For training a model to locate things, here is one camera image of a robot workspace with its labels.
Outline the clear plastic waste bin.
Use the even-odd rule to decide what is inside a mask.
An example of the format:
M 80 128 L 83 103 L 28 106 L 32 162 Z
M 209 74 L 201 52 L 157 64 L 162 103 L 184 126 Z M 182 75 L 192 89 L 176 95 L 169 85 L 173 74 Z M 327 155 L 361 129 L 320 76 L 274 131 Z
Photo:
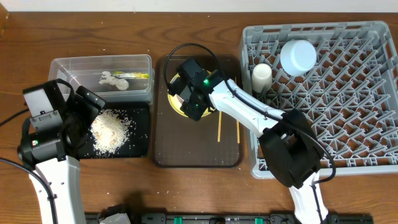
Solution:
M 99 84 L 103 71 L 148 73 L 148 79 L 125 79 L 127 90 L 118 90 L 109 84 Z M 49 80 L 62 79 L 74 90 L 84 86 L 107 102 L 153 102 L 155 71 L 152 59 L 147 54 L 104 55 L 90 57 L 56 58 L 52 61 Z

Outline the yellow plate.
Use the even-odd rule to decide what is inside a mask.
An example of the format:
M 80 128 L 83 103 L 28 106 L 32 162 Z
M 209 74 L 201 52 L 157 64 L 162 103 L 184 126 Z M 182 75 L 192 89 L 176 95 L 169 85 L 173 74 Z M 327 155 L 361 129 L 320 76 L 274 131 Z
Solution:
M 173 77 L 173 79 L 171 80 L 172 82 L 175 81 L 177 78 L 179 78 L 180 75 L 178 73 L 176 73 L 176 75 Z M 171 105 L 171 107 L 179 114 L 182 115 L 184 117 L 188 117 L 180 108 L 182 106 L 183 103 L 183 99 L 181 97 L 179 97 L 178 95 L 167 95 L 168 101 Z M 205 112 L 202 114 L 201 117 L 205 117 L 208 116 L 211 112 L 208 111 L 208 109 L 205 110 Z

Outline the dark brown serving tray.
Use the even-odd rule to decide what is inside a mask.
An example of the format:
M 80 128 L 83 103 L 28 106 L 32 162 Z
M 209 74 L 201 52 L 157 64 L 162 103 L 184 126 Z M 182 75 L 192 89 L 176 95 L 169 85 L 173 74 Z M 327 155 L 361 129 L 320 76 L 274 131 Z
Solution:
M 179 115 L 168 101 L 165 81 L 171 80 L 176 68 L 188 58 L 188 55 L 163 56 L 156 63 L 151 142 L 153 161 L 164 168 L 234 167 L 243 159 L 244 127 L 240 124 L 238 144 L 236 120 L 222 113 L 221 142 L 218 142 L 219 112 L 194 121 Z

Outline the wooden chopstick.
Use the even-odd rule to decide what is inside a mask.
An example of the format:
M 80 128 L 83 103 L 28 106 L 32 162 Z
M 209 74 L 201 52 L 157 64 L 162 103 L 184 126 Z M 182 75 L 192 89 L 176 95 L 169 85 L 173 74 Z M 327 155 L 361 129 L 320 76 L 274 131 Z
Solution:
M 219 111 L 219 114 L 218 114 L 218 137 L 217 137 L 218 142 L 221 142 L 221 124 L 222 124 L 222 112 Z
M 240 123 L 236 120 L 237 143 L 240 144 Z

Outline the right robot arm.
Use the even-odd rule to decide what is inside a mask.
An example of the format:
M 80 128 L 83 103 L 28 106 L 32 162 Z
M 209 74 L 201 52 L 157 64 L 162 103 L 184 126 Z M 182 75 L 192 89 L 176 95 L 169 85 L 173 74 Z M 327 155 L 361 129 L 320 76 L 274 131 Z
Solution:
M 177 69 L 168 89 L 182 99 L 181 111 L 198 121 L 206 111 L 233 117 L 257 137 L 271 174 L 289 188 L 295 217 L 301 223 L 323 223 L 328 210 L 320 193 L 321 149 L 302 112 L 284 112 L 253 98 L 226 77 L 209 72 L 189 58 Z

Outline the black waste tray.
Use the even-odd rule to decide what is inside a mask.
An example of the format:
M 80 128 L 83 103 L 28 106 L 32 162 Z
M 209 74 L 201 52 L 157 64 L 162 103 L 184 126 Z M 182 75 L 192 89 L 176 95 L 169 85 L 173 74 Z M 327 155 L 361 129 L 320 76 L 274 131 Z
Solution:
M 78 150 L 79 159 L 99 159 L 108 157 L 142 157 L 147 154 L 150 134 L 150 109 L 145 102 L 107 102 L 103 110 L 121 110 L 131 119 L 129 140 L 110 156 L 98 156 L 94 150 L 94 139 L 89 132 L 84 146 Z

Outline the crumpled white tissue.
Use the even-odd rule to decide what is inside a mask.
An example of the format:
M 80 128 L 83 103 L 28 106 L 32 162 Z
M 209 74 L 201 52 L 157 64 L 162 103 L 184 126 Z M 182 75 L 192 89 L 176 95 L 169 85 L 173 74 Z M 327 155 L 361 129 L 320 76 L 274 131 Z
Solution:
M 103 71 L 99 84 L 109 84 L 115 86 L 118 90 L 124 91 L 129 88 L 129 82 L 123 78 L 117 78 L 108 71 Z

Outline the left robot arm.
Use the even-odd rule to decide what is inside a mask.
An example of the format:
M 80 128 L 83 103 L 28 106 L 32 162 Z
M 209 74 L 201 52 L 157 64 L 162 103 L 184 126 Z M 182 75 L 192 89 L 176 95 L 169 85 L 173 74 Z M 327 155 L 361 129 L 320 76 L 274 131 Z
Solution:
M 79 149 L 105 105 L 79 86 L 65 98 L 57 81 L 23 91 L 31 117 L 22 129 L 18 154 L 30 179 L 43 223 L 86 223 L 80 193 Z

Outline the green yellow wrapper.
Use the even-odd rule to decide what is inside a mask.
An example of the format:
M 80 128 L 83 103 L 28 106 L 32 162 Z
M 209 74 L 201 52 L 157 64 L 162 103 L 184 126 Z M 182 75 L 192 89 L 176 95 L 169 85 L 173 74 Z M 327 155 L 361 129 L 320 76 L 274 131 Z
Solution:
M 114 72 L 111 75 L 116 78 L 121 78 L 121 79 L 148 79 L 149 78 L 148 73 L 142 73 L 142 72 Z

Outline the grey dishwasher rack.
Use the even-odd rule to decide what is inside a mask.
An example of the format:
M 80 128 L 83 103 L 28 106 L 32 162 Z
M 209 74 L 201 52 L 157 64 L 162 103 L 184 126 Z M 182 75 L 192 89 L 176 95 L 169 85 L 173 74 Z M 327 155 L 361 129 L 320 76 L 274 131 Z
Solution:
M 291 40 L 309 41 L 316 51 L 315 66 L 299 77 L 280 63 Z M 245 91 L 254 67 L 268 64 L 272 87 L 255 97 L 303 112 L 338 175 L 397 172 L 397 51 L 385 22 L 248 26 L 239 51 Z

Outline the light blue bowl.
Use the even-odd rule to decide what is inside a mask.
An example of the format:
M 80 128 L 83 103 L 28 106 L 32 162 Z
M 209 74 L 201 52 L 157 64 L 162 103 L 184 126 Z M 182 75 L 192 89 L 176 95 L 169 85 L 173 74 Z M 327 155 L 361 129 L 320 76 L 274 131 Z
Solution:
M 317 53 L 306 40 L 290 40 L 280 51 L 280 62 L 284 71 L 293 77 L 309 72 L 316 64 Z

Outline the cooked rice pile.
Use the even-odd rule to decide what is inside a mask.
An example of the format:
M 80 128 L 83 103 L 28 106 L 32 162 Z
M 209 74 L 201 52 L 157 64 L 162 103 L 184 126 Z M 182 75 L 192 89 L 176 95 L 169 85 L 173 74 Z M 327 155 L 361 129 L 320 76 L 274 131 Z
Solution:
M 133 121 L 121 110 L 103 110 L 91 124 L 94 150 L 98 156 L 110 156 L 130 137 Z

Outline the small white green cup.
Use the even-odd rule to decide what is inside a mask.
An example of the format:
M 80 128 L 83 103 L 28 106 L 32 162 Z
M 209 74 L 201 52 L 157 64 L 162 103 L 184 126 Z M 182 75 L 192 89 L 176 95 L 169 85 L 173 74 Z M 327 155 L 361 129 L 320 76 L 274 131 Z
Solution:
M 251 75 L 252 90 L 258 93 L 267 92 L 272 86 L 272 69 L 265 63 L 256 65 Z

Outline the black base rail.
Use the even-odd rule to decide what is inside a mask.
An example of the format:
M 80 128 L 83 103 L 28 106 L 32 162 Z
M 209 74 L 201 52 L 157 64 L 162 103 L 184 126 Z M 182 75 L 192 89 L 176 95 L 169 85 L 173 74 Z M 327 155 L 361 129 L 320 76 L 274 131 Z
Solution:
M 300 223 L 294 212 L 271 213 L 183 213 L 166 209 L 134 211 L 126 205 L 108 207 L 101 212 L 86 212 L 87 223 L 131 224 L 289 224 Z

